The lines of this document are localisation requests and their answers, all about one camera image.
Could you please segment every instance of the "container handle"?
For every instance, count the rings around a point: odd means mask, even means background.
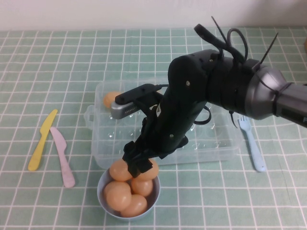
[[[90,121],[90,115],[94,113],[94,105],[89,105],[83,114],[84,120],[85,120],[85,125],[87,128],[90,130],[93,129],[93,121]]]

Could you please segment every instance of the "bowl of eggs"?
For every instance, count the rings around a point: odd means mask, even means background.
[[[153,167],[133,178],[126,162],[115,161],[106,170],[97,187],[97,196],[102,208],[111,216],[132,221],[146,216],[160,195],[159,168],[150,159]]]

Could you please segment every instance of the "plastic knife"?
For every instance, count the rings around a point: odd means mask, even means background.
[[[41,139],[39,140],[39,143],[29,161],[28,164],[28,170],[29,171],[35,171],[38,169],[39,167],[39,163],[40,160],[42,158],[42,154],[43,154],[43,149],[44,149],[44,145],[48,136],[48,132],[50,130],[50,127],[52,126],[52,122],[54,120],[54,118],[56,117],[58,110],[54,109],[49,115],[48,117],[45,119],[45,121],[43,122],[41,128],[40,128],[40,134]]]
[[[65,149],[67,147],[66,141],[63,135],[54,127],[50,128],[50,132],[53,136],[54,142],[56,143],[59,161],[61,164],[61,171],[63,177],[63,183],[66,188],[72,188],[75,185],[75,179],[72,175],[71,169],[65,157]]]

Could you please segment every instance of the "yellow plastic knife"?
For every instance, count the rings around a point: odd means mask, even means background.
[[[42,135],[41,139],[39,140],[39,143],[29,161],[28,164],[28,170],[29,171],[35,171],[39,167],[40,159],[42,158],[44,145],[49,133],[49,130],[51,128],[52,122],[54,118],[56,117],[58,110],[54,109],[46,118],[46,120],[43,122],[42,127],[40,128],[40,134]]]

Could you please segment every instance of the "pink plastic knife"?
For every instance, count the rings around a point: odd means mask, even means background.
[[[67,147],[66,141],[63,135],[56,128],[51,127],[50,132],[53,136],[54,142],[56,143],[56,147],[58,150],[64,186],[66,188],[72,188],[75,185],[75,179],[72,175],[71,169],[64,153]]]

